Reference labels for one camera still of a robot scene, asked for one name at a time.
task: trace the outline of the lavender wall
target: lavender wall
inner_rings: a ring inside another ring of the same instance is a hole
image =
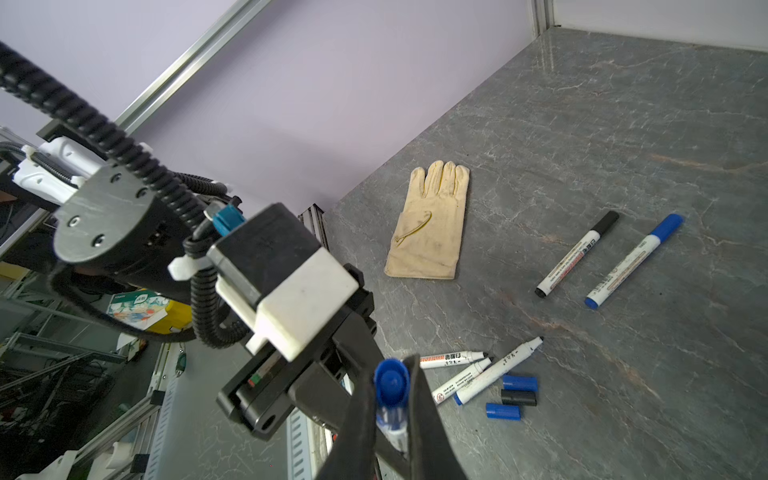
[[[0,38],[115,118],[232,0],[0,2]],[[329,207],[531,40],[529,0],[275,0],[136,136],[248,213]],[[0,124],[45,122],[0,94]]]
[[[0,40],[117,118],[233,0],[0,0]],[[48,117],[0,91],[0,125],[29,141]]]
[[[329,207],[531,40],[527,0],[276,0],[137,136],[247,213]]]

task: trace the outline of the glove finger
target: glove finger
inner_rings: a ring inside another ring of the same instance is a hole
[[[456,184],[456,164],[448,162],[442,168],[442,180],[440,181],[440,190],[438,195],[451,196]]]
[[[467,199],[467,188],[469,187],[469,169],[464,165],[456,167],[456,186],[453,195],[456,200]]]
[[[437,195],[440,189],[440,180],[442,179],[442,160],[432,162],[429,165],[429,172],[427,172],[427,179],[425,182],[424,196],[434,197]]]
[[[408,195],[406,196],[406,207],[415,200],[424,198],[424,169],[414,168],[411,172],[411,181],[408,183]]]

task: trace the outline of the yellow object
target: yellow object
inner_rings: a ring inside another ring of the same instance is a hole
[[[29,270],[25,269],[23,266],[0,262],[0,276],[4,276],[9,280],[18,280],[27,273],[29,273]]]
[[[411,173],[406,205],[389,245],[389,276],[449,280],[462,245],[469,169],[436,161]]]
[[[170,300],[165,306],[165,316],[153,323],[147,330],[156,333],[170,333],[183,329],[192,321],[192,307]]]

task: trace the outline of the marker cap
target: marker cap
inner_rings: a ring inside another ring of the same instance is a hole
[[[502,403],[504,405],[530,405],[536,406],[535,392],[522,392],[520,390],[502,390]]]
[[[408,369],[397,359],[386,359],[373,373],[376,400],[380,406],[390,409],[408,405],[411,376]]]
[[[609,210],[607,214],[605,214],[599,222],[597,222],[594,227],[592,227],[592,230],[598,232],[600,236],[602,237],[605,235],[605,232],[610,229],[614,223],[616,223],[616,220],[619,219],[619,214],[614,212],[613,210]]]
[[[656,237],[659,237],[659,240],[661,240],[661,243],[663,243],[669,236],[677,230],[677,228],[682,225],[684,222],[684,218],[682,218],[678,214],[669,214],[667,215],[667,218],[662,220],[661,223],[659,223],[656,228],[654,228],[654,231],[650,232],[651,235],[654,235]]]
[[[486,403],[485,416],[490,419],[519,421],[520,407],[512,405],[499,405],[498,403]]]
[[[538,392],[538,380],[534,376],[504,375],[502,377],[502,385],[504,390]]]

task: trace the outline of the blue marker cap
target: blue marker cap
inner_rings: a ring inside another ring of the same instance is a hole
[[[379,406],[395,409],[408,405],[411,375],[401,361],[386,359],[381,362],[373,373],[373,385]]]
[[[490,419],[520,420],[520,407],[514,405],[485,404],[485,416]]]
[[[663,243],[669,236],[677,230],[677,228],[683,224],[684,218],[682,218],[678,214],[669,214],[667,215],[667,218],[664,219],[661,223],[659,223],[656,228],[654,228],[654,231],[650,232],[651,235],[654,235],[656,237],[659,237],[659,240],[661,240],[661,243]]]
[[[538,380],[534,376],[504,375],[502,377],[502,385],[504,386],[504,390],[538,392]]]

